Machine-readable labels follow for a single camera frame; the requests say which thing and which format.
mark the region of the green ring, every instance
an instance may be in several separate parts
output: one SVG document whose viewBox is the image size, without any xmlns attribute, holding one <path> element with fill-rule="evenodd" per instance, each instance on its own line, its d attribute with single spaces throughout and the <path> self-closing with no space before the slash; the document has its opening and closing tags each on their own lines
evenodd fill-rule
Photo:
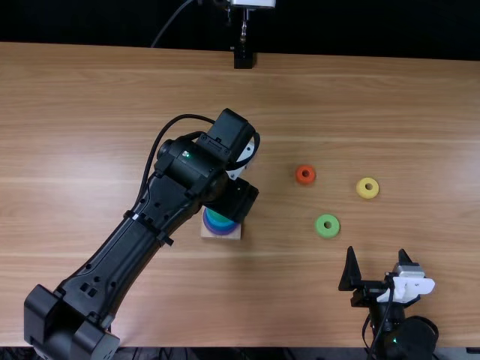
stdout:
<svg viewBox="0 0 480 360">
<path fill-rule="evenodd" d="M 227 219 L 226 217 L 218 214 L 217 212 L 215 212 L 213 210 L 210 210 L 209 208 L 207 208 L 206 211 L 207 211 L 207 214 L 208 214 L 209 218 L 212 218 L 212 219 L 218 221 L 219 223 L 231 223 L 232 222 L 230 219 Z"/>
<path fill-rule="evenodd" d="M 330 228 L 325 227 L 325 223 L 330 223 Z M 320 216 L 315 221 L 315 229 L 318 235 L 322 236 L 325 239 L 330 239 L 335 237 L 340 231 L 340 223 L 338 219 L 330 214 L 324 214 Z"/>
</svg>

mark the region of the yellow ring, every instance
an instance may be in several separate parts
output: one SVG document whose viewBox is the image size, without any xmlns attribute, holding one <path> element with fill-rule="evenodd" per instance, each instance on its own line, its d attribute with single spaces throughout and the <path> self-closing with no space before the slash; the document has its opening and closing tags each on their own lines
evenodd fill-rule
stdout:
<svg viewBox="0 0 480 360">
<path fill-rule="evenodd" d="M 373 199 L 379 191 L 380 186 L 373 178 L 363 178 L 357 182 L 357 194 L 364 199 Z"/>
</svg>

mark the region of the wooden table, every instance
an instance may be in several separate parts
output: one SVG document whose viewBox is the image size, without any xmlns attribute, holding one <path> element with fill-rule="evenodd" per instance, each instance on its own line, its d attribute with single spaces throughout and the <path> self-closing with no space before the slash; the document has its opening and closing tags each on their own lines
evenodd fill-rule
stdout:
<svg viewBox="0 0 480 360">
<path fill-rule="evenodd" d="M 370 280 L 405 248 L 436 281 L 407 313 L 431 318 L 440 346 L 480 346 L 480 64 L 232 65 L 225 52 L 0 44 L 0 345 L 25 344 L 30 290 L 54 289 L 131 207 L 159 129 L 229 107 L 262 135 L 244 238 L 202 240 L 189 220 L 120 307 L 122 345 L 360 347 L 367 311 L 337 290 L 353 245 Z M 299 164 L 316 167 L 313 187 L 295 183 Z M 365 176 L 380 184 L 371 201 L 355 191 Z M 324 213 L 338 237 L 316 234 Z"/>
</svg>

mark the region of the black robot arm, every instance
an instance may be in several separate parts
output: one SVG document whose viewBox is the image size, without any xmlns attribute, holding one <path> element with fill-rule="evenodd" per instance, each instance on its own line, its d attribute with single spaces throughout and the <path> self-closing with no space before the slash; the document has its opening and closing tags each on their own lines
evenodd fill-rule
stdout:
<svg viewBox="0 0 480 360">
<path fill-rule="evenodd" d="M 252 137 L 256 151 L 260 136 L 225 109 L 208 133 L 167 140 L 132 209 L 97 252 L 54 292 L 41 285 L 30 292 L 25 340 L 46 360 L 111 359 L 120 340 L 107 329 L 140 272 L 173 243 L 173 232 L 203 205 L 235 222 L 249 212 L 258 190 L 226 171 L 242 166 L 236 160 Z"/>
<path fill-rule="evenodd" d="M 394 298 L 395 284 L 401 284 L 406 291 L 400 291 Z M 392 272 L 385 273 L 383 281 L 363 280 L 353 247 L 348 248 L 338 289 L 353 291 L 352 307 L 369 310 L 362 329 L 365 341 L 365 330 L 371 323 L 373 342 L 370 347 L 365 343 L 367 360 L 432 359 L 439 337 L 438 328 L 421 316 L 405 318 L 404 311 L 420 300 L 420 293 L 428 294 L 433 289 L 433 286 L 429 288 L 431 284 L 434 282 L 425 277 L 422 267 L 413 262 L 404 249 L 398 251 L 398 262 Z"/>
</svg>

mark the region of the cable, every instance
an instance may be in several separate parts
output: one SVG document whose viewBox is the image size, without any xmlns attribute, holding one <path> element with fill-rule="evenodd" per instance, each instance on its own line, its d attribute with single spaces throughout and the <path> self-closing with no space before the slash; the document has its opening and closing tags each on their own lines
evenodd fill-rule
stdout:
<svg viewBox="0 0 480 360">
<path fill-rule="evenodd" d="M 369 322 L 370 322 L 370 314 L 367 315 L 367 319 L 365 319 L 365 322 L 361 327 L 361 338 L 363 339 L 363 342 L 365 344 L 365 350 L 367 351 L 367 354 L 370 351 L 370 347 L 368 346 L 367 341 L 365 341 L 365 332 L 367 331 L 367 326 Z"/>
<path fill-rule="evenodd" d="M 151 43 L 150 47 L 155 47 L 157 45 L 157 42 L 160 40 L 161 36 L 164 34 L 164 32 L 167 30 L 167 28 L 170 26 L 170 24 L 172 23 L 172 21 L 177 17 L 177 15 L 179 15 L 183 9 L 185 9 L 185 7 L 190 4 L 191 2 L 193 2 L 193 0 L 187 0 L 186 2 L 184 2 L 182 5 L 180 5 L 180 7 L 176 10 L 175 13 L 173 13 L 173 15 L 168 19 L 168 21 L 165 23 L 165 25 L 163 26 L 163 28 L 158 32 L 157 34 L 157 37 L 155 38 L 155 40 L 153 40 L 153 43 Z"/>
<path fill-rule="evenodd" d="M 167 354 L 167 351 L 165 350 L 164 347 L 160 348 L 160 351 L 158 352 L 158 358 L 162 360 L 164 358 L 164 354 L 166 357 L 166 360 L 170 360 L 170 356 L 172 355 L 173 348 L 170 348 L 169 353 Z"/>
<path fill-rule="evenodd" d="M 132 360 L 135 360 L 135 356 L 137 356 L 137 351 L 138 351 L 138 347 L 135 348 L 135 352 L 133 353 Z"/>
<path fill-rule="evenodd" d="M 195 114 L 179 115 L 173 118 L 172 120 L 168 121 L 166 125 L 163 127 L 163 129 L 160 130 L 160 133 L 158 133 L 157 138 L 155 139 L 153 146 L 151 147 L 150 154 L 148 154 L 147 163 L 145 164 L 145 169 L 143 170 L 142 182 L 140 183 L 140 189 L 138 192 L 138 196 L 136 197 L 136 201 L 138 201 L 140 197 L 142 197 L 143 191 L 145 190 L 147 181 L 149 180 L 149 173 L 150 173 L 150 168 L 152 167 L 153 158 L 155 156 L 155 152 L 157 151 L 157 147 L 160 144 L 162 136 L 165 135 L 167 130 L 170 129 L 172 125 L 174 125 L 176 122 L 182 119 L 198 119 L 198 120 L 203 120 L 204 122 L 208 122 L 210 124 L 215 123 L 215 121 L 211 120 L 210 118 L 207 118 L 201 115 L 195 115 Z"/>
<path fill-rule="evenodd" d="M 385 325 L 387 317 L 389 316 L 390 307 L 392 306 L 393 292 L 394 292 L 394 285 L 390 284 L 390 294 L 388 295 L 388 304 L 385 310 L 385 315 L 383 315 L 382 322 L 380 323 L 380 326 L 378 328 L 378 332 L 376 333 L 376 336 L 372 341 L 372 345 L 370 347 L 370 352 L 368 353 L 367 360 L 371 360 L 374 356 L 375 346 L 377 345 L 377 342 L 380 339 L 380 335 L 382 334 L 382 331 L 383 331 L 383 326 Z"/>
</svg>

